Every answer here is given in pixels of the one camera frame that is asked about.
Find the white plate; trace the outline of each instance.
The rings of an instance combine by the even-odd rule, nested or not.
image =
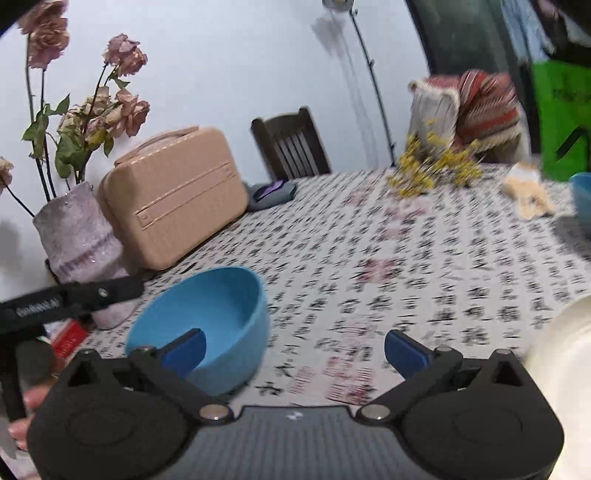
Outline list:
[[[564,449],[550,480],[591,475],[591,296],[547,325],[525,366],[564,429]]]

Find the floor lamp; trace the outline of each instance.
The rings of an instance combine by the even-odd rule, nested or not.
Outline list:
[[[338,13],[349,13],[349,18],[353,22],[353,26],[355,27],[355,32],[357,33],[357,37],[359,39],[359,43],[361,43],[361,48],[363,49],[363,55],[365,55],[365,61],[367,62],[369,74],[371,76],[372,83],[374,84],[375,96],[378,99],[379,111],[382,115],[382,122],[384,123],[384,131],[386,132],[386,139],[388,141],[388,152],[390,154],[390,163],[392,166],[396,165],[396,155],[394,154],[394,149],[396,147],[396,143],[392,141],[392,133],[390,131],[390,127],[388,125],[388,119],[386,118],[386,111],[384,110],[384,102],[382,101],[382,94],[379,91],[378,81],[375,77],[374,72],[374,65],[375,60],[369,57],[368,49],[365,46],[365,42],[361,35],[361,31],[359,30],[359,26],[357,24],[357,10],[353,10],[353,2],[354,0],[322,0],[323,5],[333,12]]]

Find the blue bowl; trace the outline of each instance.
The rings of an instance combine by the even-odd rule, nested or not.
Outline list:
[[[170,343],[192,328],[206,338],[205,358],[187,380],[205,393],[229,392],[256,371],[269,335],[263,282],[244,267],[200,272],[160,295],[138,317],[126,353]]]
[[[581,230],[591,239],[591,173],[576,173],[570,178],[570,185]]]

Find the pink glittery vase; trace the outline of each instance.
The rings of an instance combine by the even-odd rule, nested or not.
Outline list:
[[[46,204],[33,219],[51,270],[61,283],[108,280],[127,275],[123,246],[100,211],[90,184]],[[113,305],[92,315],[100,329],[110,329],[135,310],[139,300]]]

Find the table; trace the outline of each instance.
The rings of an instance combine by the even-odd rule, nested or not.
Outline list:
[[[386,187],[387,171],[301,179],[293,202],[245,215],[148,282],[140,310],[206,268],[261,275],[271,336],[234,409],[367,402],[402,380],[384,358],[392,328],[464,356],[496,348],[523,356],[560,309],[588,293],[591,242],[567,184],[546,184],[556,217],[523,222],[499,190],[506,171],[485,167],[477,187],[404,200]],[[84,346],[122,356],[136,317]]]

